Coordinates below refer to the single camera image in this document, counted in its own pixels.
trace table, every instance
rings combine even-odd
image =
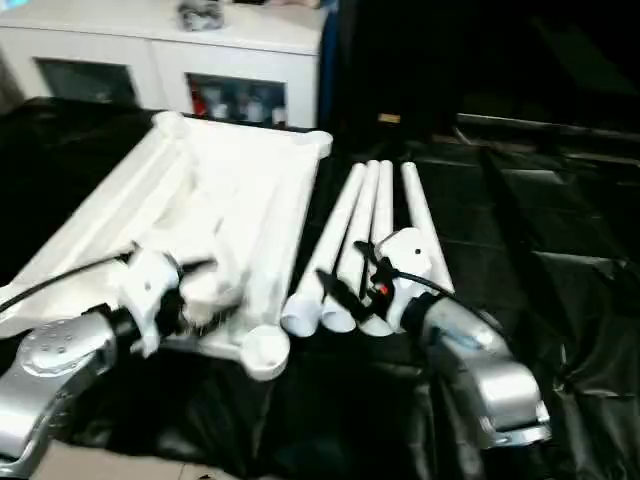
[[[12,206],[5,275],[144,135],[150,116],[36,102],[0,121],[3,179],[11,179],[0,194]],[[334,152],[320,165],[295,278],[350,164],[367,158],[339,142]],[[80,399],[69,441],[240,477],[637,476],[637,166],[426,144],[392,160],[409,158],[457,291],[505,326],[536,374],[551,442],[477,452],[451,427],[437,375],[405,336],[323,330],[294,339],[287,370],[270,383],[251,381],[234,363],[178,352],[132,362]],[[396,228],[408,224],[399,185]]]

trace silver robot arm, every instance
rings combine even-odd
[[[318,274],[327,293],[354,319],[366,322],[377,315],[392,331],[407,331],[418,343],[434,362],[447,403],[476,447],[524,446],[550,438],[536,379],[513,357],[497,322],[441,287],[438,292],[421,283],[430,269],[427,244],[415,228],[395,232],[375,246],[356,242],[376,266],[365,304],[340,279]]]
[[[67,424],[74,400],[118,361],[150,355],[177,329],[169,323],[177,323],[178,310],[158,316],[166,294],[178,284],[177,265],[145,250],[128,265],[121,308],[105,305],[42,325],[20,343],[0,377],[0,478],[29,478],[51,438]]]
[[[434,362],[449,407],[478,448],[525,446],[551,437],[533,374],[477,314],[425,293],[412,300],[401,325]]]

